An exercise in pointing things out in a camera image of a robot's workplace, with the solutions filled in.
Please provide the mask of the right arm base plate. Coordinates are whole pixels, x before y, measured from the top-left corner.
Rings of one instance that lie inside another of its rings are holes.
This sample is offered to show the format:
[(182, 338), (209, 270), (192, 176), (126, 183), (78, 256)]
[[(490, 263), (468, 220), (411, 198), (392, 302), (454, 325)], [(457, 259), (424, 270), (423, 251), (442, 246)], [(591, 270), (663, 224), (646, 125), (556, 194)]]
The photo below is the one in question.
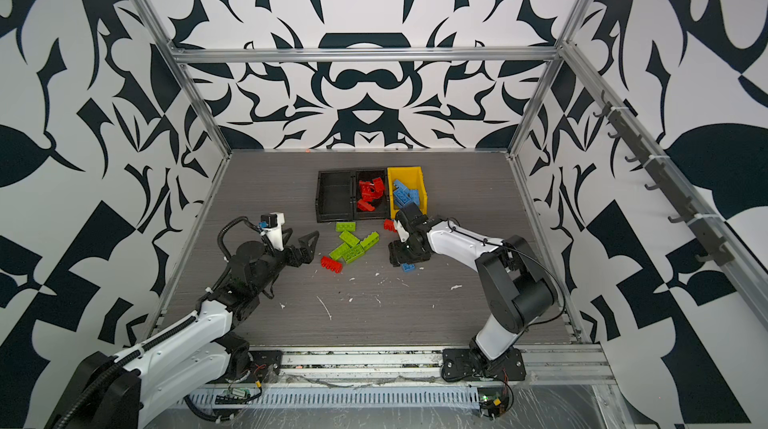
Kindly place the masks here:
[(444, 349), (441, 378), (449, 383), (480, 380), (524, 381), (527, 371), (522, 353), (510, 348), (496, 359), (487, 359), (478, 349)]

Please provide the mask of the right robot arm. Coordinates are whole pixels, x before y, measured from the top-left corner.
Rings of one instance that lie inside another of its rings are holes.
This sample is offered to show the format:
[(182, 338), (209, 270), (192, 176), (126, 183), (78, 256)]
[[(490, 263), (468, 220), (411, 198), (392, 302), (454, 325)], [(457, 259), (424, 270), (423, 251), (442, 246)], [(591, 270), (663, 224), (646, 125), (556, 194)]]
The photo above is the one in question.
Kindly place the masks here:
[(394, 228), (398, 239), (388, 246), (392, 265), (416, 265), (438, 255), (477, 273), (490, 316), (473, 345), (488, 362), (499, 359), (526, 329), (560, 303), (556, 276), (519, 236), (481, 235), (453, 218), (430, 218), (413, 203), (397, 212)]

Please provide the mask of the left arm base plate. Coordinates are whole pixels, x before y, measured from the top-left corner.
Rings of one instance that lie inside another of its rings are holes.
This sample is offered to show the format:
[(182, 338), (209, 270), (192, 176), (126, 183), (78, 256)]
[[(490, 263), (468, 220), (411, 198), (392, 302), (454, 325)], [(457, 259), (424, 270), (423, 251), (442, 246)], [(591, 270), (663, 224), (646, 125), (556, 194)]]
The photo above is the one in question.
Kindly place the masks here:
[(230, 357), (221, 380), (229, 384), (263, 382), (280, 373), (282, 359), (280, 350), (240, 351)]

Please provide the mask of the red lego cluster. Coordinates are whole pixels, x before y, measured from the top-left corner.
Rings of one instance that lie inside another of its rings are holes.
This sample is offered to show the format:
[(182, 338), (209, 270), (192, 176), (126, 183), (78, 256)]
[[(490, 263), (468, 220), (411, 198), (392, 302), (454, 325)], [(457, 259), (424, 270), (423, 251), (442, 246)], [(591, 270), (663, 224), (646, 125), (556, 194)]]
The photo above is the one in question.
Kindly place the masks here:
[(371, 203), (381, 198), (381, 191), (374, 182), (359, 181), (358, 189), (360, 192), (360, 199), (364, 202)]

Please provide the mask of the red lego 2x4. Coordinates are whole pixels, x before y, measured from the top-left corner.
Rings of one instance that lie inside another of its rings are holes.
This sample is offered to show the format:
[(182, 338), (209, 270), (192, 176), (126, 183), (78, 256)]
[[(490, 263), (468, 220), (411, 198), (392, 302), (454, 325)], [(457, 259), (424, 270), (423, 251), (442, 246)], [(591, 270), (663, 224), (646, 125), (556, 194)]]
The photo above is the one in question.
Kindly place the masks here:
[(374, 197), (376, 199), (383, 197), (386, 193), (386, 187), (383, 180), (381, 178), (375, 178), (372, 181), (372, 184), (373, 184), (373, 190), (374, 190)]

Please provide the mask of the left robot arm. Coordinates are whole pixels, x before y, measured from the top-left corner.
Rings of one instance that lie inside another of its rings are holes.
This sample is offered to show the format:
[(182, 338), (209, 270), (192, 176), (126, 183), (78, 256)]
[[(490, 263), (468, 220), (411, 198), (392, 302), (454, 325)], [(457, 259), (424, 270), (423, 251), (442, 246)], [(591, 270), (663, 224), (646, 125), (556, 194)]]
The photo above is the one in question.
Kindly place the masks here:
[(236, 327), (269, 296), (286, 267), (312, 263), (320, 237), (289, 242), (262, 230), (256, 241), (226, 253), (226, 268), (185, 318), (107, 356), (95, 352), (76, 368), (46, 425), (49, 428), (143, 428), (199, 387), (249, 372), (249, 344)]

